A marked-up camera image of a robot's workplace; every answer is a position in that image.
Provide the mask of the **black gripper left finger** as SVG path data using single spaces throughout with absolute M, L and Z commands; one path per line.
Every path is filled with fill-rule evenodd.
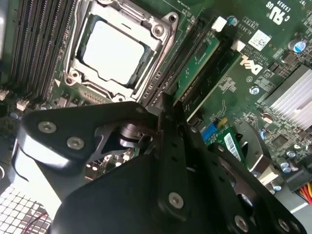
M 10 179 L 55 218 L 65 198 L 85 184 L 88 163 L 141 148 L 160 161 L 155 206 L 186 220 L 190 131 L 182 105 L 173 104 L 170 95 L 150 112 L 132 101 L 32 111 L 19 124 Z

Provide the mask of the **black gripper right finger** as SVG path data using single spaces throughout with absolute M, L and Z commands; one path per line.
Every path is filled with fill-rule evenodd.
M 175 104 L 178 122 L 191 144 L 191 162 L 205 176 L 210 223 L 214 234 L 305 234 L 297 218 L 272 195 L 224 146 L 206 145 L 187 124 L 181 102 Z

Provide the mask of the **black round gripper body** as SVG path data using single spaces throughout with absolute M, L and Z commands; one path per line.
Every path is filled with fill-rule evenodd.
M 205 176 L 183 134 L 161 157 L 137 156 L 71 193 L 52 234 L 211 234 Z

